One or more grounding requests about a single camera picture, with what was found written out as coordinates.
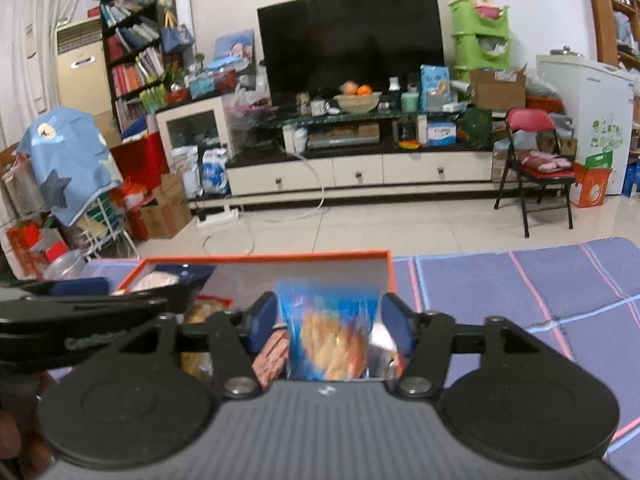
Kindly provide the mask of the blue cookie packet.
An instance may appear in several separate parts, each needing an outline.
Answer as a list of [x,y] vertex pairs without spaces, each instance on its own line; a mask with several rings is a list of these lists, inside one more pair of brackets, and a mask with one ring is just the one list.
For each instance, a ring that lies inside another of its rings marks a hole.
[[350,382],[368,374],[369,340],[378,315],[374,286],[288,280],[277,284],[288,330],[288,377]]

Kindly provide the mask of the black television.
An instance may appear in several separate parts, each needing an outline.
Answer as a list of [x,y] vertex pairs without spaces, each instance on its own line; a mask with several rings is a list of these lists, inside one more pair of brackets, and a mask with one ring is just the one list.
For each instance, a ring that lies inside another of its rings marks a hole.
[[388,89],[442,65],[437,0],[293,0],[257,10],[271,99],[333,98],[347,81]]

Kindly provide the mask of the clear plastic jar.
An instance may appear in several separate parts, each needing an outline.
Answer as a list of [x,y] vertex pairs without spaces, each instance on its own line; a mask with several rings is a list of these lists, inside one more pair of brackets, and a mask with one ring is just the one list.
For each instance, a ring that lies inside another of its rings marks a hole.
[[46,281],[76,280],[86,265],[82,253],[75,249],[56,258],[43,273]]

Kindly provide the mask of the dark red cookie packet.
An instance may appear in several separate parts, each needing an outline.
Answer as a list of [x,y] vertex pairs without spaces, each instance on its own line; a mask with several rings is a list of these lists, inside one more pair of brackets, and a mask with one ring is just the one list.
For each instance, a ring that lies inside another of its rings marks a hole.
[[254,359],[253,372],[264,390],[285,373],[289,346],[288,331],[279,328],[271,334],[262,351]]

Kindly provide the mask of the orange cardboard box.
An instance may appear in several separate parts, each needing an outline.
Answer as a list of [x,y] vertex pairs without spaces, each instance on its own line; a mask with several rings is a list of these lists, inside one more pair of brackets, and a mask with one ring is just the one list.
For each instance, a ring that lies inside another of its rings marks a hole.
[[[280,281],[374,286],[380,291],[380,302],[384,292],[394,287],[390,254],[384,250],[369,250],[244,257],[152,257],[143,260],[132,271],[121,290],[136,292],[171,284],[174,280],[160,270],[163,263],[211,264],[215,267],[188,312],[176,314],[178,321],[186,324],[186,327],[199,327],[204,333],[201,337],[181,334],[177,338],[182,368],[203,382],[214,382],[207,343],[207,319],[212,314],[228,310],[244,311],[264,292],[276,293]],[[278,301],[273,332],[279,328],[286,330]],[[384,348],[383,334],[378,314],[370,333],[368,374],[356,380],[382,376],[385,364],[393,359],[392,352]]]

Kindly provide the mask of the brown cardboard box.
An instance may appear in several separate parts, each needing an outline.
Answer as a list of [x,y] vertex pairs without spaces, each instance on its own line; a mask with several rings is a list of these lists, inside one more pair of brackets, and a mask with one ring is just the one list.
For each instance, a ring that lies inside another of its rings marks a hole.
[[471,70],[471,102],[484,110],[507,112],[526,104],[526,75],[521,70]]

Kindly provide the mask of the fruit bowl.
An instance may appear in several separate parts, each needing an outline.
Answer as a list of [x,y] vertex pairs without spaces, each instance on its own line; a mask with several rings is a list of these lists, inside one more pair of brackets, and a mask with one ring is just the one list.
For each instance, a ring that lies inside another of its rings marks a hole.
[[348,114],[364,114],[378,107],[382,93],[373,91],[367,84],[346,81],[340,87],[340,93],[334,96],[337,106]]

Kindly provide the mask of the dark bookshelf with books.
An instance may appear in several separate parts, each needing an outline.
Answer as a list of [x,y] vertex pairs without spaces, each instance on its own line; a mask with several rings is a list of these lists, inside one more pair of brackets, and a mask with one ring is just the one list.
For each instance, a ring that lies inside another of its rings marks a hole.
[[116,128],[125,132],[165,104],[163,84],[181,65],[162,30],[177,23],[176,0],[96,0]]

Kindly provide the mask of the purple plaid tablecloth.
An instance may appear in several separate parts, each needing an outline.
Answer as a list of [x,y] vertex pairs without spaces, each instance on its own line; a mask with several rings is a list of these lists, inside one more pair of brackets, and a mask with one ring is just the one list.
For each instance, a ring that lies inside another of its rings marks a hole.
[[[145,259],[94,260],[82,274],[106,278],[117,290]],[[606,382],[620,404],[608,461],[625,477],[638,478],[639,248],[634,242],[610,237],[531,250],[390,254],[390,270],[391,290],[416,312],[439,310],[463,324],[502,315]]]

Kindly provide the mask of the green plastic shelf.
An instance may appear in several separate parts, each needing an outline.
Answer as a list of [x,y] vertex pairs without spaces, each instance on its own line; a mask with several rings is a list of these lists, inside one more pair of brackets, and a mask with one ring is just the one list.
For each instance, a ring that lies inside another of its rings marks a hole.
[[473,70],[510,70],[509,8],[494,0],[451,0],[454,79],[468,81]]

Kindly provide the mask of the blue star fabric cover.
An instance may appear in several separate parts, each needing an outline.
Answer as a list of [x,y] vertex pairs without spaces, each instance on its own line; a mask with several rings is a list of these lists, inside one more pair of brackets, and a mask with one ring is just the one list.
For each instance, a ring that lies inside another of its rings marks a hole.
[[16,149],[29,157],[51,214],[72,226],[100,195],[124,184],[91,114],[58,106],[27,128]]

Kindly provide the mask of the white air conditioner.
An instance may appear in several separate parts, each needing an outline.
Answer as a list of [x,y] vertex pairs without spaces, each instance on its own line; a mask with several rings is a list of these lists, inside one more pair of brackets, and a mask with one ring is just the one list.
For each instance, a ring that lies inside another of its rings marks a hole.
[[111,109],[99,18],[58,26],[55,68],[61,105],[94,116]]

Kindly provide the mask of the white tv stand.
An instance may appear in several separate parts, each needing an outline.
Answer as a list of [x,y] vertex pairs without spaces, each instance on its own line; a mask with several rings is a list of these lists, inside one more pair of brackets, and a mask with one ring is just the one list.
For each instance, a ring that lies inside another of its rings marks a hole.
[[413,152],[322,157],[227,167],[235,196],[356,186],[488,182],[486,152]]

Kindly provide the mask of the white small cabinet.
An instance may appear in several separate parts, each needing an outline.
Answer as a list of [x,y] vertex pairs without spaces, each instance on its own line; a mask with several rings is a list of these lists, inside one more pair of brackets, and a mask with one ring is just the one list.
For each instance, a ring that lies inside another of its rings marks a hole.
[[204,154],[215,148],[231,154],[224,98],[212,96],[171,105],[155,119],[170,172],[182,177],[186,196],[202,196],[206,193],[202,183]]

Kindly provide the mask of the red folding chair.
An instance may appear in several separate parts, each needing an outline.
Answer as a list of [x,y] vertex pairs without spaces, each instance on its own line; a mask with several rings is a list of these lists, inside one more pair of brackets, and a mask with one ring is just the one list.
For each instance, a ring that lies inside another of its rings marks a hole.
[[[509,172],[515,174],[515,182],[518,185],[518,200],[520,201],[523,222],[524,237],[530,237],[529,211],[525,196],[525,185],[529,183],[536,188],[537,205],[536,212],[566,210],[567,226],[574,229],[572,203],[570,202],[570,188],[577,183],[576,172],[573,169],[573,157],[561,154],[560,137],[556,131],[554,121],[550,114],[538,108],[510,108],[506,112],[506,162],[504,163],[498,194],[495,199],[494,209],[498,210],[506,192],[506,178]],[[551,152],[539,151],[536,148],[526,150],[516,146],[515,137],[518,133],[525,133],[536,138],[540,134],[550,133],[553,141]],[[556,186],[564,197],[564,205],[541,206],[547,188]]]

